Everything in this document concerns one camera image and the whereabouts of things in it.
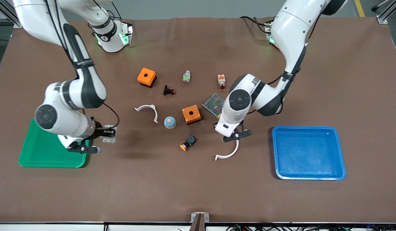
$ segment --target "yellow floor line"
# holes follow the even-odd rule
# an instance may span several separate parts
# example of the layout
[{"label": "yellow floor line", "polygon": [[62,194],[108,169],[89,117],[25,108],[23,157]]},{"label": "yellow floor line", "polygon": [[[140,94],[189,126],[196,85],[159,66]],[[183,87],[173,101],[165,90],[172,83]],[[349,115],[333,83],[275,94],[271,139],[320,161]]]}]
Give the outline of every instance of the yellow floor line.
[{"label": "yellow floor line", "polygon": [[362,4],[360,4],[360,0],[355,0],[356,8],[358,9],[359,16],[365,17],[365,13],[363,12]]}]

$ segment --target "small electronic component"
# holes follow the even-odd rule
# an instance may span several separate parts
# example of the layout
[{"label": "small electronic component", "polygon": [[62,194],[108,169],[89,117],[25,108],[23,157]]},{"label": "small electronic component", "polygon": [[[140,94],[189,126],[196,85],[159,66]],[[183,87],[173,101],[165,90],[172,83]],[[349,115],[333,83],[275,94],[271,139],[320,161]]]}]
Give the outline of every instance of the small electronic component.
[{"label": "small electronic component", "polygon": [[148,88],[152,88],[156,80],[155,71],[143,68],[137,78],[138,82]]},{"label": "small electronic component", "polygon": [[199,113],[196,105],[182,109],[183,117],[185,118],[186,124],[190,125],[201,120],[201,114]]},{"label": "small electronic component", "polygon": [[218,94],[213,94],[202,106],[219,119],[224,102],[225,100]]},{"label": "small electronic component", "polygon": [[176,120],[175,120],[175,118],[174,118],[174,117],[171,117],[171,116],[166,117],[165,120],[164,120],[164,126],[165,126],[167,129],[174,128],[174,127],[176,126]]},{"label": "small electronic component", "polygon": [[183,74],[182,81],[189,82],[190,80],[191,80],[191,72],[186,71],[185,74]]},{"label": "small electronic component", "polygon": [[225,89],[225,75],[223,74],[218,75],[218,84],[221,87],[221,89]]},{"label": "small electronic component", "polygon": [[196,138],[194,136],[189,136],[185,143],[180,145],[180,148],[186,151],[189,147],[191,147],[196,142]]},{"label": "small electronic component", "polygon": [[165,85],[163,94],[164,95],[168,95],[168,94],[174,95],[175,89],[170,89],[170,88],[168,88],[168,85]]}]

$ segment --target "black base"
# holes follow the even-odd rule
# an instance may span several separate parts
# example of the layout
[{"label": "black base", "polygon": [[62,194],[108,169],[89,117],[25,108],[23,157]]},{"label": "black base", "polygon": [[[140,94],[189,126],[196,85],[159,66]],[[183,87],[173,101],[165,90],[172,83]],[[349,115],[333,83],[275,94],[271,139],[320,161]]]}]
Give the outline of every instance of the black base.
[{"label": "black base", "polygon": [[147,88],[152,88],[152,86],[154,85],[154,83],[155,83],[155,80],[156,80],[156,76],[155,76],[155,78],[154,78],[154,80],[152,81],[152,83],[151,83],[151,85],[146,85],[146,84],[143,84],[143,83],[139,83],[139,84],[141,84],[142,86],[146,86]]}]

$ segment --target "black cable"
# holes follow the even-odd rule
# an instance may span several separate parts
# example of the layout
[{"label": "black cable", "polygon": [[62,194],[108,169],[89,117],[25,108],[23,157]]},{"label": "black cable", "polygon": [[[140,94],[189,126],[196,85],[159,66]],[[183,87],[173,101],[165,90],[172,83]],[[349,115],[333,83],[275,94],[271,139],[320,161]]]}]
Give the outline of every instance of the black cable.
[{"label": "black cable", "polygon": [[270,32],[266,32],[265,30],[263,30],[262,28],[261,28],[261,26],[259,25],[259,23],[258,23],[258,20],[256,20],[256,17],[253,17],[253,19],[255,20],[255,22],[256,22],[256,25],[258,25],[258,28],[262,31],[262,32],[264,32],[265,34],[271,34]]},{"label": "black cable", "polygon": [[373,229],[374,231],[379,231],[379,229],[378,229],[374,224],[371,224],[371,226],[372,226],[372,229]]},{"label": "black cable", "polygon": [[[359,224],[353,225],[352,228],[355,228],[356,226],[358,226]],[[350,228],[349,230],[352,230],[352,228]]]},{"label": "black cable", "polygon": [[247,229],[247,231],[253,231],[249,226],[242,226],[243,228]]},{"label": "black cable", "polygon": [[287,229],[289,229],[289,231],[292,231],[292,229],[291,228],[289,228],[289,227],[287,227],[286,225],[280,225],[281,226],[281,228],[283,228],[283,227],[286,227]]},{"label": "black cable", "polygon": [[269,21],[266,21],[265,23],[260,23],[260,22],[258,22],[258,20],[256,19],[256,17],[253,17],[253,19],[251,19],[251,18],[248,17],[248,16],[242,16],[242,17],[239,17],[239,18],[240,18],[240,19],[249,19],[251,22],[255,23],[255,24],[258,26],[258,28],[259,28],[262,32],[264,32],[265,34],[269,34],[269,35],[271,34],[270,32],[267,32],[267,31],[263,30],[263,29],[261,28],[261,26],[265,26],[266,23],[272,22],[273,19],[272,19],[272,20],[269,20]]},{"label": "black cable", "polygon": [[58,4],[57,4],[57,1],[54,1],[54,4],[55,4],[55,10],[57,11],[58,26],[60,27],[61,36],[63,37],[63,41],[64,41],[64,43],[61,41],[61,44],[63,45],[63,48],[64,48],[64,50],[65,50],[65,52],[66,52],[66,54],[67,54],[67,56],[68,56],[70,62],[73,63],[72,57],[71,57],[71,55],[70,55],[70,53],[69,53],[69,50],[68,50],[68,47],[67,47],[67,42],[66,42],[66,40],[65,40],[64,31],[63,31],[63,28],[61,27],[60,13],[58,12]]},{"label": "black cable", "polygon": [[272,82],[270,82],[270,83],[267,83],[267,84],[268,84],[268,85],[271,85],[272,83],[278,81],[278,80],[280,79],[280,77],[281,77],[281,76],[277,77],[274,81],[272,81]]},{"label": "black cable", "polygon": [[100,6],[95,0],[92,0],[92,1],[100,8],[100,10],[101,10],[105,15],[107,15],[107,14],[102,10],[101,6]]},{"label": "black cable", "polygon": [[316,22],[315,22],[315,24],[313,25],[312,31],[310,32],[310,35],[309,35],[309,38],[308,38],[308,39],[310,39],[310,37],[312,36],[313,31],[315,30],[315,26],[316,26],[316,24],[318,23],[318,20],[319,20],[319,18],[321,17],[321,15],[322,15],[322,13],[320,13],[319,16],[318,16],[318,19],[316,19]]},{"label": "black cable", "polygon": [[115,14],[112,11],[110,11],[109,9],[107,9],[107,12],[108,12],[108,16],[110,17],[110,19],[114,20],[115,18],[117,18],[117,17],[115,17]]},{"label": "black cable", "polygon": [[118,114],[114,111],[114,109],[112,109],[110,106],[108,106],[106,103],[102,103],[102,104],[104,104],[105,106],[107,106],[107,108],[109,108],[115,115],[116,115],[116,117],[117,117],[117,124],[116,125],[114,125],[114,126],[112,126],[112,127],[99,127],[99,128],[97,128],[97,130],[110,130],[110,129],[113,129],[114,127],[117,127],[119,124],[120,124],[120,117],[118,116]]},{"label": "black cable", "polygon": [[252,18],[250,18],[250,17],[248,17],[248,16],[242,16],[242,17],[239,17],[240,19],[249,19],[249,20],[251,20],[253,23],[256,23],[256,24],[258,24],[258,25],[262,25],[262,26],[264,26],[265,24],[262,24],[262,23],[259,23],[258,21],[255,21],[254,19],[252,19]]},{"label": "black cable", "polygon": [[119,19],[122,19],[122,17],[121,17],[121,14],[120,14],[120,12],[118,11],[118,9],[116,8],[116,6],[115,6],[114,2],[111,2],[111,3],[113,4],[113,6],[114,6],[115,10],[117,11],[117,13],[118,13],[118,16],[119,16]]},{"label": "black cable", "polygon": [[[55,26],[55,22],[54,22],[54,19],[53,19],[53,15],[51,14],[50,5],[48,4],[48,0],[45,0],[45,3],[46,3],[46,6],[47,6],[48,13],[50,14],[51,22],[53,23],[55,32],[57,33],[57,37],[58,37],[58,39],[60,40],[60,43],[63,45],[63,41],[61,40],[60,34],[59,34],[59,32],[58,32],[58,29],[57,29],[57,27]],[[68,57],[69,60],[71,61],[71,58],[70,58],[70,56],[69,56],[69,52],[67,51],[67,49],[66,49],[64,46],[63,46],[63,49],[64,49],[65,53],[67,54],[67,57]]]}]

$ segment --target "blue round button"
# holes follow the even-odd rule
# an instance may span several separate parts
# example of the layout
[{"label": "blue round button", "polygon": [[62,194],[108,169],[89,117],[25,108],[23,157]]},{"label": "blue round button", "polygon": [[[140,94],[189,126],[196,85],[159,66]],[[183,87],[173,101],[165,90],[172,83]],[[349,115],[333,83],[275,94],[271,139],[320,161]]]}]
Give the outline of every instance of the blue round button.
[{"label": "blue round button", "polygon": [[176,125],[176,120],[175,120],[174,117],[169,116],[169,117],[166,117],[166,118],[165,118],[165,120],[164,120],[164,126],[165,126],[166,128],[171,129],[171,128],[175,127],[175,125]]}]

